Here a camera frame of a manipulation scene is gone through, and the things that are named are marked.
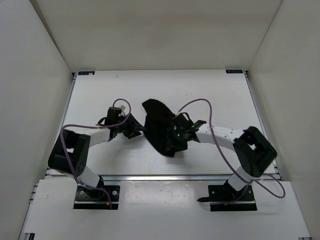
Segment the black skirt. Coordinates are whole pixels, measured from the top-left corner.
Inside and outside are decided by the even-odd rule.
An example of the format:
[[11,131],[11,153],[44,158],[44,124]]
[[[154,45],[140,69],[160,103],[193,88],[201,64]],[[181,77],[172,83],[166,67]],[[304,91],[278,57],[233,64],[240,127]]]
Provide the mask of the black skirt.
[[174,157],[175,153],[188,149],[186,140],[178,140],[174,135],[172,122],[174,113],[161,101],[150,98],[142,103],[146,112],[144,135],[161,155]]

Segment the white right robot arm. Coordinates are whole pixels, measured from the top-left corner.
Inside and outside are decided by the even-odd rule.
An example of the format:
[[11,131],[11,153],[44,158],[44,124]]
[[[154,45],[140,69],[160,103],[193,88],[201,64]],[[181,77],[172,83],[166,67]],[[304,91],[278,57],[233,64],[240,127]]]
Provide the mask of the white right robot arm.
[[236,200],[242,195],[246,184],[257,180],[277,157],[278,153],[260,130],[254,126],[247,129],[230,129],[212,126],[204,120],[193,122],[188,115],[172,114],[169,117],[168,140],[173,152],[188,149],[188,142],[215,145],[220,154],[222,148],[235,152],[240,166],[233,171],[224,187],[224,195]]

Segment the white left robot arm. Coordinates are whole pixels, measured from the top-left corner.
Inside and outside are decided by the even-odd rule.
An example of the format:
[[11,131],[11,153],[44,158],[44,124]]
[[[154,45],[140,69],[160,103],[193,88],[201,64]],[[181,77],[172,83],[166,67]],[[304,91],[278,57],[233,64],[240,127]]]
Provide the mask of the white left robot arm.
[[132,139],[140,136],[145,128],[133,117],[125,115],[120,107],[110,107],[106,117],[96,127],[85,127],[81,132],[63,129],[48,158],[48,167],[62,174],[75,177],[78,184],[87,187],[93,199],[104,195],[103,178],[87,166],[89,148],[113,140],[118,134]]

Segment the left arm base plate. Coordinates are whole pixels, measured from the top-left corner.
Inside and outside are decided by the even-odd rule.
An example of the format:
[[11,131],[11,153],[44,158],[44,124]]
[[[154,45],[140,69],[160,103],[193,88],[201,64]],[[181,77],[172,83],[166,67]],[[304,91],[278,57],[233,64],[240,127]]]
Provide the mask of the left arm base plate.
[[73,208],[76,210],[118,210],[121,191],[120,182],[106,183],[102,188],[108,192],[111,202],[104,191],[92,190],[78,185]]

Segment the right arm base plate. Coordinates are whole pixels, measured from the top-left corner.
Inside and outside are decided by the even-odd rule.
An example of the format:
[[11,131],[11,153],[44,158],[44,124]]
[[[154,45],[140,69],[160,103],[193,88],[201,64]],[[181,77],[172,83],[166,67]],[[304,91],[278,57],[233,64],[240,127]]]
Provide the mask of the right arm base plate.
[[251,212],[257,211],[252,186],[246,184],[236,191],[227,182],[223,185],[209,185],[208,196],[197,199],[200,203],[209,203],[211,212]]

